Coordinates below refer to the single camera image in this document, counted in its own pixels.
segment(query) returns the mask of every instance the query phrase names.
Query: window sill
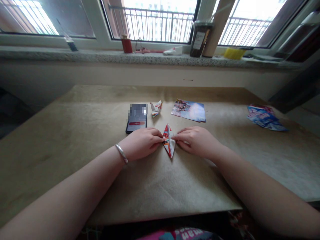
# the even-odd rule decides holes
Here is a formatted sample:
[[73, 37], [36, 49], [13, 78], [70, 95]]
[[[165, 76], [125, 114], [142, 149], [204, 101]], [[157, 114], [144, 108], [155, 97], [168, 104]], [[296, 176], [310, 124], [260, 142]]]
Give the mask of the window sill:
[[80, 50], [78, 52], [71, 52], [69, 49], [7, 46], [0, 47], [0, 59], [264, 69], [298, 69], [301, 66], [301, 64], [285, 61], [271, 63], [258, 60], [249, 61], [246, 59], [232, 60], [225, 59], [222, 56], [213, 58], [193, 58], [188, 54], [183, 54], [181, 56], [164, 56], [162, 53], [125, 54], [122, 51], [99, 50]]

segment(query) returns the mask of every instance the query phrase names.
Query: red container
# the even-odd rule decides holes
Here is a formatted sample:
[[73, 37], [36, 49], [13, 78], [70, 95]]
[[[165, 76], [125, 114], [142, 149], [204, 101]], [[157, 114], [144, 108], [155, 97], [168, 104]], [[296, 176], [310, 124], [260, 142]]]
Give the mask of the red container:
[[128, 39], [127, 35], [122, 35], [121, 42], [122, 42], [122, 47], [123, 47], [124, 53], [133, 53], [131, 40]]

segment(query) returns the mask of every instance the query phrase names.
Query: silver bracelet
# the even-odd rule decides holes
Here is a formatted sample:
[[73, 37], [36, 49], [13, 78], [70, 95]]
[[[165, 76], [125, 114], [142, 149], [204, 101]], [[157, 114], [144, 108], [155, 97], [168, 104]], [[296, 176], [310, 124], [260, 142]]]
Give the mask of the silver bracelet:
[[116, 144], [115, 146], [118, 149], [118, 151], [120, 152], [120, 154], [122, 155], [124, 162], [126, 164], [128, 164], [128, 159], [127, 159], [126, 155], [124, 154], [122, 148], [118, 144]]

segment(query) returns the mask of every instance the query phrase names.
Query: smartphone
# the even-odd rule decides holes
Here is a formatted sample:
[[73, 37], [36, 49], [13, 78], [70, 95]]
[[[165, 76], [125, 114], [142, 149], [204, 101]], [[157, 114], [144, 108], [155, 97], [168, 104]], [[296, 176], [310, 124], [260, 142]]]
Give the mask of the smartphone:
[[130, 113], [128, 114], [128, 123], [126, 134], [132, 133], [139, 128], [147, 127], [147, 105], [131, 104]]

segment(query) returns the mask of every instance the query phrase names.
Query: yellow container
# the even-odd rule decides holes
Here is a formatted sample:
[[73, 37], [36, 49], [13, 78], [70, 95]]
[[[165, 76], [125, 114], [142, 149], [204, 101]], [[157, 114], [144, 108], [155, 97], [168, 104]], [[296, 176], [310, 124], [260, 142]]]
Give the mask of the yellow container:
[[247, 50], [238, 49], [238, 48], [227, 48], [224, 53], [225, 58], [240, 60]]

